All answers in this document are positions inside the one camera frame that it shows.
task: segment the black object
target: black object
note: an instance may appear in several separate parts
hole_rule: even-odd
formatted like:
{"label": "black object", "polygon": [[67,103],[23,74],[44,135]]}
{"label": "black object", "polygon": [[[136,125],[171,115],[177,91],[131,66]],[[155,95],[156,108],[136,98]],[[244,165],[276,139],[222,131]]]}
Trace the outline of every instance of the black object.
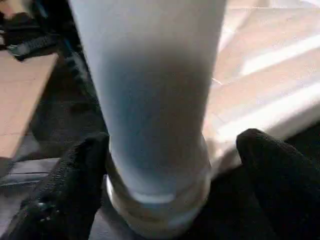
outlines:
{"label": "black object", "polygon": [[255,195],[281,239],[320,239],[320,166],[259,130],[238,136],[237,149]]}
{"label": "black object", "polygon": [[2,16],[0,28],[4,41],[2,49],[7,49],[18,61],[56,51],[56,39],[44,33],[37,22],[24,12],[17,13],[10,19]]}
{"label": "black object", "polygon": [[101,206],[109,136],[97,133],[73,146],[22,201],[1,240],[87,240]]}
{"label": "black object", "polygon": [[58,40],[59,50],[73,79],[88,101],[100,112],[96,90],[68,1],[33,0],[31,10],[41,29]]}

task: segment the black fabric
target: black fabric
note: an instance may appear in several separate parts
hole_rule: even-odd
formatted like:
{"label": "black fabric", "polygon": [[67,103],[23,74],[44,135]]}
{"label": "black fabric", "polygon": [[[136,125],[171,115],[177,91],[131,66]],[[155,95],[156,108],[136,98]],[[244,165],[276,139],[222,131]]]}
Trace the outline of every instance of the black fabric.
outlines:
{"label": "black fabric", "polygon": [[[295,143],[303,146],[303,143],[308,143],[306,139],[308,136],[310,143],[317,145],[320,136],[315,129],[317,126],[298,134],[299,140]],[[317,171],[318,167],[315,166],[317,162],[307,161],[310,169],[308,167],[305,169],[301,166],[305,160],[300,161],[302,155],[294,147],[257,130],[246,131],[239,136],[237,143],[243,158],[243,166],[212,182],[207,204],[188,232],[178,239],[317,239],[318,236],[312,231],[314,223],[318,222],[317,219],[313,219],[317,214],[317,208],[311,207],[317,204],[317,198],[314,198],[316,192],[310,190],[311,188],[306,192],[301,187],[305,184],[303,181],[308,181],[312,176],[308,174],[309,170]],[[317,149],[316,147],[305,146],[304,149],[308,156],[317,156],[317,151],[311,151]],[[312,186],[314,185],[317,185],[316,181],[312,182]],[[133,233],[112,208],[105,188],[102,192],[103,207],[95,215],[89,239],[142,240],[143,238]],[[299,195],[303,196],[306,193],[311,196],[302,197],[304,204],[301,204]],[[305,218],[301,218],[302,221],[299,222],[300,213],[303,215],[304,211],[307,213],[311,209],[314,211],[306,221]]]}
{"label": "black fabric", "polygon": [[1,240],[87,240],[101,206],[108,144],[101,132],[72,147],[22,201]]}
{"label": "black fabric", "polygon": [[320,239],[320,168],[293,146],[259,130],[238,136],[254,193],[282,239]]}

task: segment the wooden floor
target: wooden floor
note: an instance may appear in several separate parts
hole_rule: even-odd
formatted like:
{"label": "wooden floor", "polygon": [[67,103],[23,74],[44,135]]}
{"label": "wooden floor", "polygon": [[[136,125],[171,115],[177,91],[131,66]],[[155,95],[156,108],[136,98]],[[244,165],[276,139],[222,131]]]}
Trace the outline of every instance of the wooden floor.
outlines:
{"label": "wooden floor", "polygon": [[203,129],[207,138],[248,109],[304,82],[320,81],[315,4],[229,0],[220,41]]}
{"label": "wooden floor", "polygon": [[[0,11],[14,13],[7,2]],[[24,136],[56,56],[34,57],[19,62],[0,51],[0,157],[11,158]]]}

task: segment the white pipe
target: white pipe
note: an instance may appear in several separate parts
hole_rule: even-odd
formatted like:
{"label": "white pipe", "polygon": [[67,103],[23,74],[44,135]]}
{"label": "white pipe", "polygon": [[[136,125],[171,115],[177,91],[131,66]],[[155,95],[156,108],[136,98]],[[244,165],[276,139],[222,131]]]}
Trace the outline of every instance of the white pipe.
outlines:
{"label": "white pipe", "polygon": [[224,0],[70,0],[110,133],[109,195],[137,233],[185,231],[206,201],[202,136]]}

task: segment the white cylinder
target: white cylinder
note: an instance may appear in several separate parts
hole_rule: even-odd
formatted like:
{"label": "white cylinder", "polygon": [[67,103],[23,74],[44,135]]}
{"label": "white cylinder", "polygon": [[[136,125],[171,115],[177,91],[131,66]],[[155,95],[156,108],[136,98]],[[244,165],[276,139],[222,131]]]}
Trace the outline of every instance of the white cylinder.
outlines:
{"label": "white cylinder", "polygon": [[[162,225],[151,226],[147,237],[161,238],[159,229],[170,228],[163,223],[186,226],[178,218],[192,221],[209,192],[202,125],[225,1],[70,0],[70,5],[110,134],[109,178],[116,193],[110,195],[118,204],[111,201],[144,236],[140,230],[151,214]],[[201,200],[177,204],[182,195]],[[140,212],[129,216],[136,203]],[[172,206],[177,214],[149,211]],[[133,226],[138,218],[139,226]]]}

